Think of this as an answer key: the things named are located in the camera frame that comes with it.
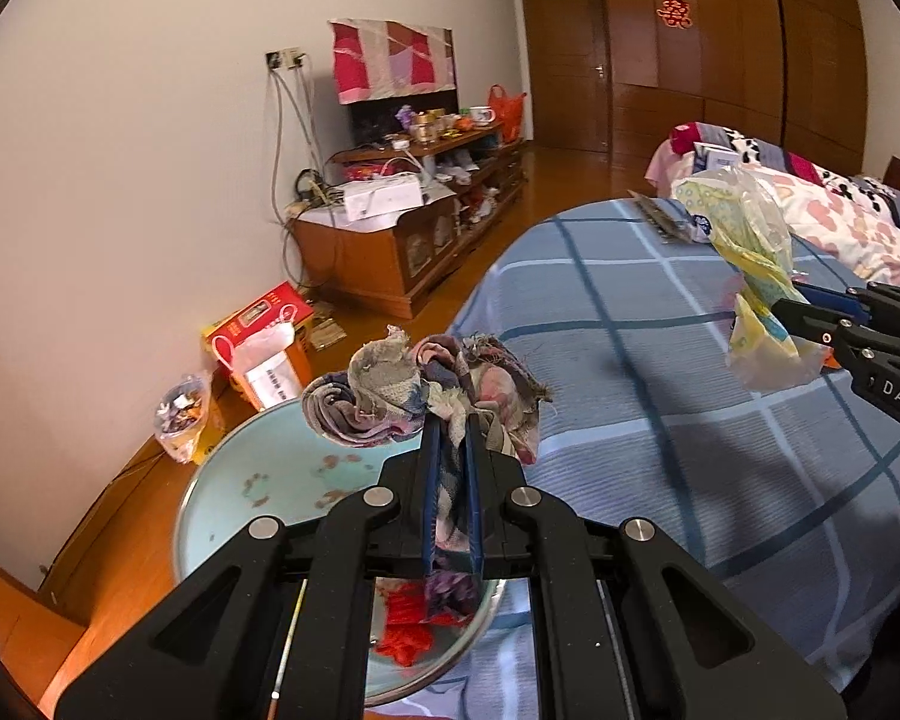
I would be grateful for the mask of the bag of small trash on floor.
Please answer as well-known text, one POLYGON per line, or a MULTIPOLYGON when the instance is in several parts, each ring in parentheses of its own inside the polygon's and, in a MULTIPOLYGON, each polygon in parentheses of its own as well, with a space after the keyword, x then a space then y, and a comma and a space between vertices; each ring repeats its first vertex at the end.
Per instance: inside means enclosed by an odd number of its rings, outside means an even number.
POLYGON ((190 463, 209 421, 211 384, 206 374, 188 374, 155 405, 154 437, 173 460, 190 463))

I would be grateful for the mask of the white box on cabinet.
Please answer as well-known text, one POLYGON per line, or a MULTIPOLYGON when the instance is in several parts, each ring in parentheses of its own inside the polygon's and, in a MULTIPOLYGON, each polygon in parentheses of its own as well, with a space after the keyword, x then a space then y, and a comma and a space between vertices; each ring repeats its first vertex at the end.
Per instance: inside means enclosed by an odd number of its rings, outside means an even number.
POLYGON ((370 181, 346 182, 341 192, 346 218, 351 223, 424 205, 421 183, 418 177, 408 172, 370 181))

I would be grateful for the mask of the red double happiness decoration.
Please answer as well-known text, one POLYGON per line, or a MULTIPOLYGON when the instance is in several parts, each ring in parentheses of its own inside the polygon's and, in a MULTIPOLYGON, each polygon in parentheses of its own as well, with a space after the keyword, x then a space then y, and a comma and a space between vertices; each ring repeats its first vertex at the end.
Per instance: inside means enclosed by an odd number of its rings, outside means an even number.
POLYGON ((660 0, 656 16, 670 29, 691 29, 694 26, 688 0, 660 0))

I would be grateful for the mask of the blue plaid table cloth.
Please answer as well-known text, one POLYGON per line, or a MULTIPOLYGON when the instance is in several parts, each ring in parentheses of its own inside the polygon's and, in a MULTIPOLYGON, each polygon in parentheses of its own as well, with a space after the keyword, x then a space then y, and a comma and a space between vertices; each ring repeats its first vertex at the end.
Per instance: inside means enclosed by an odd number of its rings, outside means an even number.
POLYGON ((735 271, 621 200, 533 226, 452 320, 549 388, 533 488, 610 530, 634 718, 900 718, 900 426, 728 370, 735 271))

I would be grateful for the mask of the wooden door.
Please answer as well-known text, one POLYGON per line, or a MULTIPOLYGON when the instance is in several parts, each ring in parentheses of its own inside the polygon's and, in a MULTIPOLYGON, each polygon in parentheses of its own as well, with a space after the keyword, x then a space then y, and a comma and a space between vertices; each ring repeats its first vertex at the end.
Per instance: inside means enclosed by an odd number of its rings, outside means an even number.
POLYGON ((610 151, 610 60, 605 0, 521 0, 541 146, 610 151))

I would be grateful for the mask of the orange plastic bag by door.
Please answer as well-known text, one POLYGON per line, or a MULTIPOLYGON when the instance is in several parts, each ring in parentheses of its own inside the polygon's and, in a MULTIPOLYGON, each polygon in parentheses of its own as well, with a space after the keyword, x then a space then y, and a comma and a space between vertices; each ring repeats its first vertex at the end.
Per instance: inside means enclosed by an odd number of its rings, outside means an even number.
POLYGON ((505 143, 515 143, 523 132, 525 93, 509 94, 502 85, 493 85, 487 93, 487 105, 494 114, 494 122, 500 125, 500 136, 505 143))

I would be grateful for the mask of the orange paper bag white insert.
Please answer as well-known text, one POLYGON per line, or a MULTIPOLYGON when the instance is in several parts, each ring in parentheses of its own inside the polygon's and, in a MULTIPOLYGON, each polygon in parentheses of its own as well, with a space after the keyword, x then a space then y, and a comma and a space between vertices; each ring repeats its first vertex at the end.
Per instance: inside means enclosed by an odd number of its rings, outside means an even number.
POLYGON ((273 323, 239 344, 232 355, 232 375, 256 411, 297 400, 313 379, 290 322, 273 323))

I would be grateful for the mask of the red plastic bag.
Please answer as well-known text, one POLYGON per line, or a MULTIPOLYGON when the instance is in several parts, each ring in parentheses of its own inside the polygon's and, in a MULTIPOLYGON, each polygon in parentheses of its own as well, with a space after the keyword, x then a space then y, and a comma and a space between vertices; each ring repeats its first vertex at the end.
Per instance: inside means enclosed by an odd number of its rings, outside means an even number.
POLYGON ((375 652, 398 667, 414 667, 434 647, 425 583, 422 580, 379 580, 377 598, 383 601, 383 628, 375 652))

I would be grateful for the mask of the red gift box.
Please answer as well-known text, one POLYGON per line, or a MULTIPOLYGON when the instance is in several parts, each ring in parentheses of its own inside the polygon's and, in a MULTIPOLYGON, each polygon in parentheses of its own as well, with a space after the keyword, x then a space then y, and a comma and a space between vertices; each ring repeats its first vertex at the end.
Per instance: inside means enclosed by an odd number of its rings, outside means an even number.
POLYGON ((315 309, 312 305, 287 281, 283 281, 242 309, 234 310, 227 317, 203 328, 201 341, 217 362, 217 367, 227 376, 232 376, 232 355, 237 346, 269 327, 289 323, 294 328, 294 343, 289 346, 290 362, 295 371, 304 372, 305 380, 310 380, 312 367, 305 342, 314 320, 315 309))

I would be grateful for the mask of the bed with heart quilt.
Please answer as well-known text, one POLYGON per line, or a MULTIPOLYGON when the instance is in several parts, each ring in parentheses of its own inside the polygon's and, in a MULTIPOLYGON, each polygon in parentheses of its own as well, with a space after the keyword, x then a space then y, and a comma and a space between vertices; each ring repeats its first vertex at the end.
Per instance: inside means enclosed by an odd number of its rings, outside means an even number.
POLYGON ((865 281, 900 286, 900 190, 873 177, 847 177, 735 128, 688 122, 660 143, 645 171, 660 197, 686 177, 720 166, 756 172, 800 238, 834 255, 865 281))

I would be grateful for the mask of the television with patchwork cover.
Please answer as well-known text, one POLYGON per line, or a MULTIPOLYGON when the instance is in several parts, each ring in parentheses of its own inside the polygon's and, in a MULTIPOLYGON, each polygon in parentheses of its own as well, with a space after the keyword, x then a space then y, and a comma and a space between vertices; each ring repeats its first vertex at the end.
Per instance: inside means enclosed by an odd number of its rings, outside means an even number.
POLYGON ((329 21, 333 80, 356 145, 404 133, 414 114, 457 114, 453 32, 393 20, 329 21))

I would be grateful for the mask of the light blue cartoon trash bin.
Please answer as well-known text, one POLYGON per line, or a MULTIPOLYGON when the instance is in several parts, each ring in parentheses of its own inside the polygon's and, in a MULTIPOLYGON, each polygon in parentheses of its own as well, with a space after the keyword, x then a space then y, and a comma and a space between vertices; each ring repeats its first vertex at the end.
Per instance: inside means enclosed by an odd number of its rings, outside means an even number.
MULTIPOLYGON (((274 406, 227 434, 191 478, 172 538, 173 578, 182 582, 258 517, 288 527, 312 525, 338 500, 379 481, 387 458, 413 452, 418 436, 351 449, 314 433, 297 401, 274 406)), ((443 628, 411 667, 372 652, 365 699, 370 707, 406 699, 457 666, 481 639, 504 598, 504 582, 487 582, 468 626, 443 628)))

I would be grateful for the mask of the white mug on cabinet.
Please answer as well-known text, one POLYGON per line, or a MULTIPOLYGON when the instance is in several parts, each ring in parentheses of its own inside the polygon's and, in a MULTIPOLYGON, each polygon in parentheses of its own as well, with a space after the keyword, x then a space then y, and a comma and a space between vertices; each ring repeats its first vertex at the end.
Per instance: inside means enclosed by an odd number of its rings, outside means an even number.
POLYGON ((470 115, 471 121, 475 122, 476 127, 489 127, 489 125, 493 125, 497 119, 497 114, 494 112, 494 109, 487 104, 483 104, 482 106, 471 106, 468 115, 470 115))

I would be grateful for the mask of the white blue milk carton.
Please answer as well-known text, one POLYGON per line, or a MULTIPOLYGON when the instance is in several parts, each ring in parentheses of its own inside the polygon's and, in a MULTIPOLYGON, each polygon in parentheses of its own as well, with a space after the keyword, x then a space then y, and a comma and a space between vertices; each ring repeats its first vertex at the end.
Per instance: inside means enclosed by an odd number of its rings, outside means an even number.
POLYGON ((741 163, 741 153, 731 146, 718 143, 696 142, 692 172, 709 172, 736 166, 741 163))

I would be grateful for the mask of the wooden TV cabinet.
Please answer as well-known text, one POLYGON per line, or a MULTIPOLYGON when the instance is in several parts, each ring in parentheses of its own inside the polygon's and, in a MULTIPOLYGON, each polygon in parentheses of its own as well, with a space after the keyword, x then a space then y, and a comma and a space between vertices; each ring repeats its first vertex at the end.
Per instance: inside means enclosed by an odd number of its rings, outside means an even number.
POLYGON ((496 127, 428 146, 397 167, 435 166, 463 151, 476 163, 470 180, 437 181, 416 208, 349 221, 341 208, 313 208, 290 220, 304 276, 320 298, 384 316, 411 319, 443 278, 476 250, 523 197, 525 142, 505 143, 496 127))

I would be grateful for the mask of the metallic flat packet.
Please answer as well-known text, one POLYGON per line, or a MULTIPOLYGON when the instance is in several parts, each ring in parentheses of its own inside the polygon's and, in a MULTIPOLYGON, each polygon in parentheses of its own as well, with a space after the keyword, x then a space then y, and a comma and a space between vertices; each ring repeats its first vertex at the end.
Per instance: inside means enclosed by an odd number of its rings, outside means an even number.
POLYGON ((655 229, 665 241, 694 242, 694 223, 688 212, 674 200, 657 199, 644 193, 629 192, 631 202, 640 216, 655 229))

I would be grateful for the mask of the wall power socket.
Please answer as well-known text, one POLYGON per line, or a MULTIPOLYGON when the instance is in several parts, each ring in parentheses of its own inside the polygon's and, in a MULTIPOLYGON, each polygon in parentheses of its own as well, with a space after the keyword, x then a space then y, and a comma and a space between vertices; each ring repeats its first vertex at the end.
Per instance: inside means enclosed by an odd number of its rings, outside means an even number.
POLYGON ((279 49, 268 52, 265 55, 266 66, 269 70, 295 70, 302 68, 305 64, 307 54, 298 47, 290 47, 289 49, 279 49))

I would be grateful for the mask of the brown wooden wardrobe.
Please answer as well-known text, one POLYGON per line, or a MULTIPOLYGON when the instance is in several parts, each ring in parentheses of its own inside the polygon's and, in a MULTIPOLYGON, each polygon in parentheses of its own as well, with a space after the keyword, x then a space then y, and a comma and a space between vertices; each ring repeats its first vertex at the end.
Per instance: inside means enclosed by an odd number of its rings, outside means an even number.
POLYGON ((844 174, 865 151, 866 50, 859 0, 688 0, 670 29, 660 0, 605 0, 610 151, 640 179, 670 130, 724 125, 844 174))

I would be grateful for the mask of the faded patterned cloth rag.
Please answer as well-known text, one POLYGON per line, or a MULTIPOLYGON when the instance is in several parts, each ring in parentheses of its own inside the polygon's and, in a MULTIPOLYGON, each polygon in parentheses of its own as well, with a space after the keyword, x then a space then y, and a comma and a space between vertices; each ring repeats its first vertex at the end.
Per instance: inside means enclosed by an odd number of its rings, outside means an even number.
POLYGON ((539 411, 551 398, 551 390, 493 335, 429 335, 413 343, 397 327, 364 344, 344 372, 318 377, 304 390, 308 427, 351 449, 422 437, 429 413, 442 420, 437 554, 424 580, 429 621, 463 622, 479 605, 481 583, 468 550, 466 417, 478 417, 479 444, 486 450, 532 465, 539 411))

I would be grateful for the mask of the yellow green patterned plastic bag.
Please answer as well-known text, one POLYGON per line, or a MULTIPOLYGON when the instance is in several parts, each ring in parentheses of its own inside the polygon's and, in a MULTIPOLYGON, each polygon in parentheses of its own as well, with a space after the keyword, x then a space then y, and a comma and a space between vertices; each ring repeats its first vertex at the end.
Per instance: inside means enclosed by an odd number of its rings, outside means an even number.
POLYGON ((746 167, 720 167, 681 179, 673 198, 741 278, 727 364, 751 392, 770 394, 820 375, 824 346, 794 337, 772 314, 782 299, 805 300, 793 284, 792 236, 775 193, 746 167))

